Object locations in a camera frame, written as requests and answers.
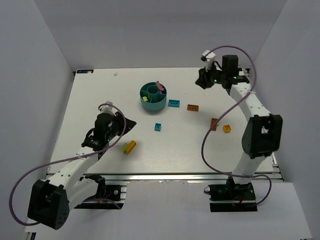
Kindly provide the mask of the purple long lego brick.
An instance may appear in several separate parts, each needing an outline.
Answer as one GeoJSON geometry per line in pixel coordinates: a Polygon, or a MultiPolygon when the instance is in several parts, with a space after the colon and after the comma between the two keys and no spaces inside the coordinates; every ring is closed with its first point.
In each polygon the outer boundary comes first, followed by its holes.
{"type": "Polygon", "coordinates": [[[157,81],[155,85],[158,87],[159,91],[162,92],[165,90],[164,86],[159,81],[157,81]]]}

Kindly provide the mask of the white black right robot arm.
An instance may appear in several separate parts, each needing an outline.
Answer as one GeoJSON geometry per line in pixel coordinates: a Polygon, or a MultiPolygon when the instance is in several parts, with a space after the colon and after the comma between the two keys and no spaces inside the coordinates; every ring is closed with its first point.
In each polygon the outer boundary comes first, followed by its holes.
{"type": "Polygon", "coordinates": [[[247,125],[241,139],[243,153],[227,180],[229,192],[239,192],[249,186],[260,164],[280,147],[283,119],[272,114],[253,92],[253,84],[238,67],[237,55],[224,55],[222,64],[215,65],[214,53],[205,51],[196,85],[203,89],[219,84],[234,99],[244,114],[247,125]]]}

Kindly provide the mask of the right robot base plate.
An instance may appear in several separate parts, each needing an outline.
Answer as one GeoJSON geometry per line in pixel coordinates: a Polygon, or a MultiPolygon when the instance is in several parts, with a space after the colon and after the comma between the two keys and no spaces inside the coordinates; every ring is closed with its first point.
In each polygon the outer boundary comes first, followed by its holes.
{"type": "Polygon", "coordinates": [[[227,184],[211,184],[204,188],[209,196],[211,213],[257,212],[256,195],[251,183],[234,189],[227,184]]]}

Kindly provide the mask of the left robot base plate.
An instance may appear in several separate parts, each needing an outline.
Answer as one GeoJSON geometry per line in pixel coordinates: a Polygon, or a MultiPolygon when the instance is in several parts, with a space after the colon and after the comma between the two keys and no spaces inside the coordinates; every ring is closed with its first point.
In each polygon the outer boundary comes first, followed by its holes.
{"type": "Polygon", "coordinates": [[[127,193],[127,186],[123,184],[104,185],[99,193],[87,198],[75,209],[87,210],[121,210],[127,193]]]}

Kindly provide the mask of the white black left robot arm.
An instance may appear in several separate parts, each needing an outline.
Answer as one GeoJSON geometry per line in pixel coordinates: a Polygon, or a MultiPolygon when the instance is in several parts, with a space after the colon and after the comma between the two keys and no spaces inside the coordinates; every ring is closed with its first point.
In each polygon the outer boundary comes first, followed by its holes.
{"type": "Polygon", "coordinates": [[[105,198],[105,178],[86,171],[106,153],[114,137],[127,134],[136,122],[120,112],[97,115],[81,144],[79,155],[46,180],[37,180],[31,190],[28,218],[52,229],[60,229],[69,213],[83,202],[99,202],[105,198]]]}

